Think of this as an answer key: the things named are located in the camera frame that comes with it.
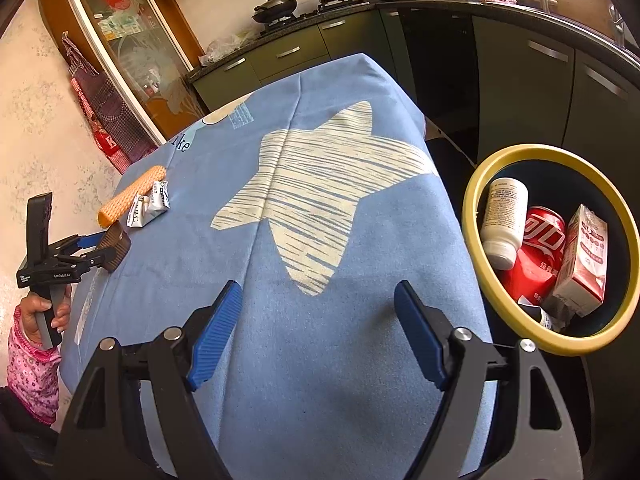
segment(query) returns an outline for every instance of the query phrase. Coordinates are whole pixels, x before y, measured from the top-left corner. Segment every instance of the green cabinet door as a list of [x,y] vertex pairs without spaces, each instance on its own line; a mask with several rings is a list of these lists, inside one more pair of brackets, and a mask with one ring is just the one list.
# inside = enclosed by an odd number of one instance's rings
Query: green cabinet door
[[213,112],[260,88],[260,80],[249,60],[241,57],[194,81],[193,86]]
[[640,218],[640,90],[577,51],[574,96],[562,147],[587,159]]
[[289,75],[292,74],[297,74],[298,72],[302,72],[303,70],[306,70],[307,68],[311,68],[313,66],[318,66],[318,65],[322,65],[322,63],[326,63],[327,61],[331,61],[331,58],[329,56],[320,56],[320,57],[316,57],[315,59],[311,59],[309,61],[305,61],[304,63],[300,63],[299,65],[295,65],[292,66],[291,68],[287,68],[286,70],[283,70],[282,72],[278,72],[277,74],[274,74],[272,76],[269,76],[265,79],[262,79],[260,81],[260,83],[262,83],[262,86],[268,85],[269,83],[273,83],[274,81],[277,81],[278,79],[283,79]]
[[335,18],[320,23],[318,27],[331,59],[362,52],[375,60],[392,77],[396,77],[385,27],[377,10]]
[[404,31],[400,22],[400,15],[397,10],[380,10],[382,23],[385,26],[386,38],[391,49],[391,56],[396,68],[396,81],[407,93],[407,95],[417,103],[415,93],[414,71],[411,68],[409,51],[404,40]]
[[508,23],[478,16],[473,23],[480,93],[478,162],[523,142],[560,146],[571,102],[574,50]]
[[270,41],[246,54],[260,80],[326,55],[326,47],[316,25]]

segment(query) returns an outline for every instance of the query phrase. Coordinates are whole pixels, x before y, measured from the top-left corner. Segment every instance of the metal screw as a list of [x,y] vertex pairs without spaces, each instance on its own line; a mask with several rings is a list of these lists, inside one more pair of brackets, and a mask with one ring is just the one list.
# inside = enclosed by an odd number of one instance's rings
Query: metal screw
[[113,350],[114,346],[116,346],[116,340],[113,337],[105,337],[100,341],[100,350],[104,350],[105,352]]
[[177,326],[170,326],[164,331],[162,335],[164,335],[164,338],[167,341],[176,341],[177,339],[180,339],[182,330],[180,330]]
[[453,335],[460,341],[469,341],[471,339],[471,330],[461,326],[453,331]]
[[536,349],[536,344],[531,339],[523,339],[520,342],[520,348],[525,352],[533,352]]

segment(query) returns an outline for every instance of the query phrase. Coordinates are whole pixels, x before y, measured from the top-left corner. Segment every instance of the red checkered apron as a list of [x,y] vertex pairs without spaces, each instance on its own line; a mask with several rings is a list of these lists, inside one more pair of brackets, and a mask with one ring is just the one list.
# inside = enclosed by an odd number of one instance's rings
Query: red checkered apron
[[111,137],[102,127],[100,121],[95,116],[94,111],[89,104],[89,101],[86,100],[84,92],[82,92],[82,89],[78,84],[78,80],[75,77],[71,78],[71,86],[78,95],[78,100],[80,101],[82,111],[84,112],[86,120],[89,122],[89,126],[91,126],[91,130],[94,133],[95,143],[98,145],[98,148],[100,148],[100,150],[104,153],[104,155],[109,159],[110,163],[114,165],[116,170],[118,170],[120,174],[123,174],[131,165],[129,157],[124,154],[124,152],[117,145],[116,141],[113,140],[113,137]]
[[104,72],[98,72],[89,63],[73,42],[62,34],[69,62],[69,73],[76,80],[76,86],[82,91],[91,115],[87,116],[100,124],[112,141],[117,144],[130,163],[140,160],[156,149],[140,122],[133,115],[115,86]]

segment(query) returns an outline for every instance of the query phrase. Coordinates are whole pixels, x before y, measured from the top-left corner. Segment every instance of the cooking pot lid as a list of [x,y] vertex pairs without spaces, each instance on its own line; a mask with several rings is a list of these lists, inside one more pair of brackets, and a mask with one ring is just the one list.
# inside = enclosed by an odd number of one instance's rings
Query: cooking pot lid
[[271,9],[271,7],[275,7],[276,5],[283,4],[288,1],[290,0],[266,0],[263,4],[255,7],[254,10]]

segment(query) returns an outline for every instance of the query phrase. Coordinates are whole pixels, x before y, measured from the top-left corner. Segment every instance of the countertop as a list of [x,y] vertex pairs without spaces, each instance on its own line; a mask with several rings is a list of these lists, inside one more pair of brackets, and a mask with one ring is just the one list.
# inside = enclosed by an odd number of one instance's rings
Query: countertop
[[222,59],[217,60],[213,64],[195,68],[187,74],[187,81],[189,83],[193,83],[194,81],[197,81],[201,77],[207,75],[209,72],[213,72],[215,69],[221,67],[222,65],[242,56],[242,54],[245,54],[261,45],[269,43],[270,41],[277,40],[278,38],[286,36],[287,34],[291,34],[292,32],[296,32],[297,30],[300,30],[302,28],[311,27],[312,25],[317,25],[318,23],[322,23],[327,20],[340,18],[341,16],[355,14],[356,12],[364,12],[365,10],[372,10],[376,8],[376,5],[377,4],[364,2],[362,4],[355,4],[352,6],[342,7],[340,9],[329,10],[328,12],[322,12],[321,14],[316,14],[315,16],[310,16],[309,18],[293,22],[287,27],[279,28],[278,30],[274,30],[270,34],[265,34],[253,41],[250,41],[237,50],[234,50],[231,54],[228,54]]
[[555,14],[547,14],[532,7],[510,4],[482,2],[481,0],[396,0],[394,2],[365,2],[354,6],[331,10],[299,20],[289,27],[284,27],[253,40],[217,62],[198,67],[187,74],[187,81],[193,83],[209,72],[229,63],[261,45],[277,40],[287,34],[305,27],[317,25],[341,16],[373,9],[441,9],[481,16],[500,22],[511,23],[519,27],[533,30],[574,48],[579,48],[623,75],[640,88],[640,59],[633,53],[624,50],[606,36],[587,28],[580,23],[562,18]]

